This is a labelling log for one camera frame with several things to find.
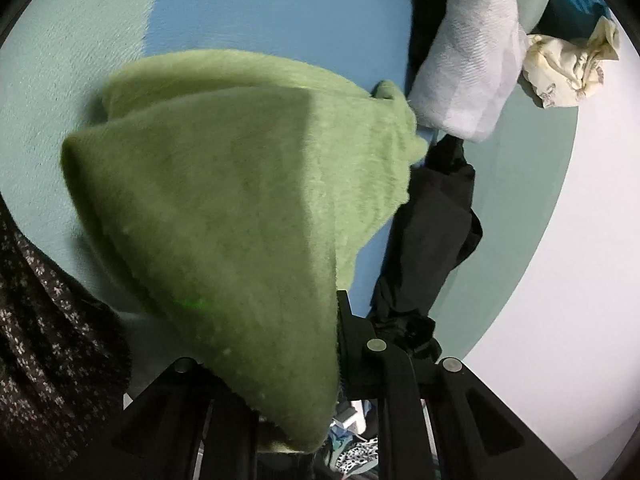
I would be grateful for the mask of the white folded towel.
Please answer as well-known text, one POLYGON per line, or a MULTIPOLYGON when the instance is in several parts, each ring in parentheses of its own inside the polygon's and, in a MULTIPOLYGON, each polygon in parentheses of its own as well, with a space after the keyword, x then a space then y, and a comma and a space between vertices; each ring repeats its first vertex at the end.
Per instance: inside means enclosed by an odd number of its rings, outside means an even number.
POLYGON ((516 0, 447 0, 408 96, 420 126, 486 140, 516 86, 526 50, 516 0))

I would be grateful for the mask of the black garment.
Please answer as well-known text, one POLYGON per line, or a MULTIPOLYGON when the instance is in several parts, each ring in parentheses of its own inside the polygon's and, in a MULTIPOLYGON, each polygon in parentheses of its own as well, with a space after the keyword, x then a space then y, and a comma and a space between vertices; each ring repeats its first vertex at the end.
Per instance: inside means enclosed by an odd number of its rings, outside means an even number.
POLYGON ((463 141, 444 136, 411 170, 409 200, 393 218, 368 319, 378 338, 417 359, 437 359, 435 321, 428 314, 452 270, 483 237, 472 208, 475 169, 463 141))

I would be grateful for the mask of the teal blue bag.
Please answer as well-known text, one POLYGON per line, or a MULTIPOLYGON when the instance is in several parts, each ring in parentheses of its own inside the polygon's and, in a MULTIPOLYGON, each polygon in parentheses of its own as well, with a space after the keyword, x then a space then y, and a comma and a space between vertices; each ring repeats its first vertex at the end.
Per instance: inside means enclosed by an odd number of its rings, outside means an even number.
POLYGON ((588 39, 602 16, 611 16, 604 0, 549 0, 536 32, 564 40, 588 39))

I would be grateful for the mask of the green knit sweater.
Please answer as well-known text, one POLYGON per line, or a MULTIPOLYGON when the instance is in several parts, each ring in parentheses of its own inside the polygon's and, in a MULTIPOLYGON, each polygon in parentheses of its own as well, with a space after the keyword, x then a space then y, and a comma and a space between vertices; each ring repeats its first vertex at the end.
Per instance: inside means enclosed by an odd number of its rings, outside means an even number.
POLYGON ((269 451, 326 440, 337 294, 428 149, 397 84, 241 50, 108 76, 61 166, 108 272, 264 419, 269 451))

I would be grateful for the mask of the cream crumpled cloth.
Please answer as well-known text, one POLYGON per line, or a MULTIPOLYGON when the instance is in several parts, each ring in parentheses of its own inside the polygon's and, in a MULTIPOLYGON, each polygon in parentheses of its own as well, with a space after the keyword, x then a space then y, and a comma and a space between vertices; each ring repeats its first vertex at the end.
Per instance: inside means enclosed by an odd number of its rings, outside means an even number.
POLYGON ((578 106, 603 87, 603 63, 620 59, 620 33, 606 16, 588 39, 571 42, 541 34, 527 39, 523 75, 543 108, 578 106))

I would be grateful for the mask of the blue and green sofa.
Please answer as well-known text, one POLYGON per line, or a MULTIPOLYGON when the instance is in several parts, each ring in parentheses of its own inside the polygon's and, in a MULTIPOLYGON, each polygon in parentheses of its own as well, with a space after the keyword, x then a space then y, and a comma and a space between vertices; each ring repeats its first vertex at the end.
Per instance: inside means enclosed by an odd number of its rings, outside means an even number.
POLYGON ((1 193, 78 281, 85 238, 271 417, 337 392, 336 292, 426 151, 410 0, 32 0, 1 49, 1 193))

